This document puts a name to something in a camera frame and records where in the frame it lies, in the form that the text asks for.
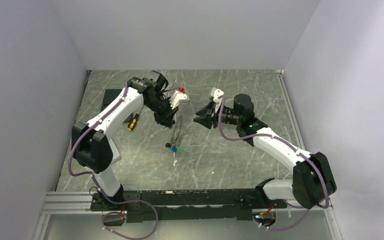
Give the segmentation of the blue plastic key tag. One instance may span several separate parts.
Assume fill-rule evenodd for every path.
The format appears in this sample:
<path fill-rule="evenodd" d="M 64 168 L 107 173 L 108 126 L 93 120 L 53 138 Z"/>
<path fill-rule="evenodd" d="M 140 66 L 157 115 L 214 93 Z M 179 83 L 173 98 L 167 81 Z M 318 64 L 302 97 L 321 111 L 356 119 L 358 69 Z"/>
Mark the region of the blue plastic key tag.
<path fill-rule="evenodd" d="M 173 153 L 176 153 L 176 152 L 178 151 L 178 149 L 177 149 L 176 146 L 173 146 L 173 147 L 171 148 L 171 150 L 172 150 Z"/>

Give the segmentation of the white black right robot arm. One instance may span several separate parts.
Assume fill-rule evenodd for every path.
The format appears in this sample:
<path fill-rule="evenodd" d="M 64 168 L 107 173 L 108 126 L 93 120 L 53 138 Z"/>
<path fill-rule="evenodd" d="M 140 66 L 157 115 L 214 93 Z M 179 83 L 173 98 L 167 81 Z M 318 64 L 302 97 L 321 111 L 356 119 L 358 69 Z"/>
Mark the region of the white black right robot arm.
<path fill-rule="evenodd" d="M 225 105 L 223 92 L 216 89 L 210 102 L 196 112 L 194 122 L 208 129 L 217 128 L 228 141 L 245 141 L 274 157 L 292 174 L 291 179 L 270 178 L 260 183 L 256 203 L 269 207 L 275 200 L 293 200 L 302 208 L 328 208 L 330 195 L 336 192 L 336 182 L 325 154 L 301 149 L 275 133 L 256 117 L 254 103 L 247 94 L 237 94 L 233 106 Z M 222 125 L 233 125 L 237 138 L 224 134 Z"/>

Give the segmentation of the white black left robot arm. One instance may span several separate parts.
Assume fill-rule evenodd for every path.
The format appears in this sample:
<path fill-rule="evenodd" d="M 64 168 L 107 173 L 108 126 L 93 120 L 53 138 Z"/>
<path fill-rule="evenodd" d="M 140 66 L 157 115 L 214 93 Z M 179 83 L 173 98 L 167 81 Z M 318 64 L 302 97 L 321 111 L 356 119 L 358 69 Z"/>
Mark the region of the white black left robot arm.
<path fill-rule="evenodd" d="M 189 97 L 180 87 L 170 89 L 167 96 L 168 80 L 159 72 L 156 78 L 132 77 L 115 99 L 97 116 L 86 123 L 76 122 L 71 130 L 71 151 L 68 158 L 68 172 L 74 173 L 72 161 L 76 160 L 85 168 L 83 174 L 90 175 L 98 191 L 104 195 L 104 204 L 111 210 L 119 209 L 124 203 L 124 188 L 115 176 L 111 163 L 120 156 L 112 140 L 123 122 L 132 113 L 145 106 L 153 112 L 157 124 L 172 128 L 180 102 Z"/>

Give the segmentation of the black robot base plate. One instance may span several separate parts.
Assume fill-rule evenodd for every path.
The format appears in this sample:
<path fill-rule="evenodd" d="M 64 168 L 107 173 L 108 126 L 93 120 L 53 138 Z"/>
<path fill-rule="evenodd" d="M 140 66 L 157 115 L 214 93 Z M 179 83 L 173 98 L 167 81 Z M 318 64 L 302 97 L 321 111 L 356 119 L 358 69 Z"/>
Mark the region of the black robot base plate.
<path fill-rule="evenodd" d="M 115 204 L 102 193 L 92 195 L 93 212 L 126 212 L 128 223 L 169 220 L 235 219 L 250 221 L 253 215 L 269 210 L 285 209 L 282 200 L 268 199 L 255 188 L 188 189 L 188 190 L 126 190 Z"/>

